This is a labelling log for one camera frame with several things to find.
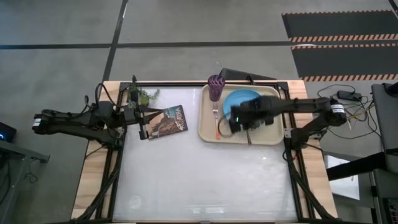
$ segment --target purple cup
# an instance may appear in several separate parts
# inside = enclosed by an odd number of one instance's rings
[[[217,102],[225,86],[225,79],[221,75],[212,75],[208,80],[210,100]]]

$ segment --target robotic claw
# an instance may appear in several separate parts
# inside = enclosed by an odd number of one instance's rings
[[[347,121],[343,105],[333,98],[281,100],[276,96],[259,96],[231,107],[229,128],[232,133],[256,129],[261,124],[274,123],[281,113],[318,113],[319,116],[302,128],[292,129],[289,141],[292,149],[301,149],[309,137],[329,126],[341,126]]]

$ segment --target black mat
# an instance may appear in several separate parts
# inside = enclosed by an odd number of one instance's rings
[[[398,39],[392,11],[304,12],[282,15],[292,42]]]
[[[397,44],[294,46],[292,53],[306,82],[398,78]]]

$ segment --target blue plate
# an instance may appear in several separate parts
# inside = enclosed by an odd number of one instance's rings
[[[229,119],[229,113],[231,112],[231,106],[239,106],[242,102],[247,100],[253,100],[259,97],[260,94],[250,89],[235,90],[226,96],[223,105],[224,115]]]

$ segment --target gray concrete floor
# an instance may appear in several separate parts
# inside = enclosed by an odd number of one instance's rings
[[[112,40],[121,0],[0,0],[0,44],[91,44]],[[120,36],[123,42],[287,40],[284,12],[390,9],[387,0],[130,0]],[[20,193],[15,223],[48,223],[70,218],[87,141],[31,131],[34,113],[44,108],[80,111],[93,99],[108,49],[0,50],[0,121],[18,129],[16,144],[51,154],[34,164],[36,184]],[[110,80],[202,80],[222,67],[278,79],[298,79],[288,47],[119,49]],[[346,82],[369,95],[377,82]],[[307,83],[308,95],[333,83]],[[330,88],[332,95],[344,88]],[[357,123],[335,129],[343,136],[366,133]],[[327,134],[326,151],[367,156],[379,150],[375,134],[355,140]],[[369,212],[336,203],[339,216],[369,221]]]

